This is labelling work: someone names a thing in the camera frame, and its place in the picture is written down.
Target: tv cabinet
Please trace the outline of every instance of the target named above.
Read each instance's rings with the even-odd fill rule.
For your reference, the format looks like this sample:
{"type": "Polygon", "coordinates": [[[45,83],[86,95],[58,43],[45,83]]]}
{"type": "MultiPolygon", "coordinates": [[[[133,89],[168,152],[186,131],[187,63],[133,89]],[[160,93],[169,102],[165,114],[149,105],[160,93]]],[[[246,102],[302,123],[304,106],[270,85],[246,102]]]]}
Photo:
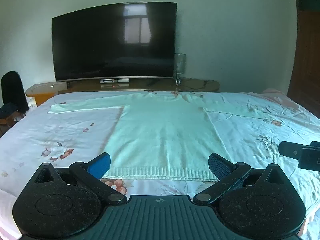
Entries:
{"type": "Polygon", "coordinates": [[[37,106],[57,94],[94,91],[192,91],[217,92],[220,84],[213,80],[182,78],[177,86],[174,79],[160,78],[156,83],[150,78],[130,78],[127,83],[100,84],[99,79],[71,81],[67,88],[66,82],[48,82],[35,84],[26,90],[27,97],[34,97],[37,106]]]}

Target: flat screen tv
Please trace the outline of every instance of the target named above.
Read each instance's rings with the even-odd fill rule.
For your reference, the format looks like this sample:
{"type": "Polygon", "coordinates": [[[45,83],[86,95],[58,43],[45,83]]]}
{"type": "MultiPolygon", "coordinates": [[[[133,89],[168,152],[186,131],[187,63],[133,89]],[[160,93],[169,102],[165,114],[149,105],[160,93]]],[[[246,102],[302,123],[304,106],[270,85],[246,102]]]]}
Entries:
{"type": "Polygon", "coordinates": [[[177,4],[102,5],[52,19],[57,81],[173,77],[177,4]]]}

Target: door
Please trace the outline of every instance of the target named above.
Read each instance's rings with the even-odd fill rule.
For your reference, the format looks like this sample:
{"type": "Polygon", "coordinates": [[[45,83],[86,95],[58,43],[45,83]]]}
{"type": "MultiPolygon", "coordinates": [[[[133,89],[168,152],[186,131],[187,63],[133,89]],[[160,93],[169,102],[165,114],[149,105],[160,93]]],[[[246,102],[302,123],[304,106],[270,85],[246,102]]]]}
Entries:
{"type": "Polygon", "coordinates": [[[320,0],[297,0],[297,17],[288,97],[320,118],[320,0]]]}

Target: wall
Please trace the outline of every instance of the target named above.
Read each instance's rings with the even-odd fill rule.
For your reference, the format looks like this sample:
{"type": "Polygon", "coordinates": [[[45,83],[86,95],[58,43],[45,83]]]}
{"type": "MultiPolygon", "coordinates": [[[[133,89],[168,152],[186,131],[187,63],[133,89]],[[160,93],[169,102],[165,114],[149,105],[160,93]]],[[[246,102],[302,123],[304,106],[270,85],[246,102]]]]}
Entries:
{"type": "Polygon", "coordinates": [[[185,76],[218,80],[221,91],[287,92],[295,0],[0,0],[0,76],[18,71],[25,89],[53,81],[51,18],[130,1],[178,3],[176,50],[187,54],[185,76]]]}

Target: chair backrest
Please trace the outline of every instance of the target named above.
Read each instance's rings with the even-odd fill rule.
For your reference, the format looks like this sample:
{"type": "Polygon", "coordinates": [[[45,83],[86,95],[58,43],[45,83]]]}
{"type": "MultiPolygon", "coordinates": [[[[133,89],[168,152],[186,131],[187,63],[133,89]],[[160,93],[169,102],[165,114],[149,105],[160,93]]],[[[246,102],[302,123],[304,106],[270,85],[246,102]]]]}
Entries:
{"type": "Polygon", "coordinates": [[[10,71],[1,79],[2,100],[4,104],[13,103],[17,110],[25,114],[29,110],[22,81],[16,71],[10,71]]]}

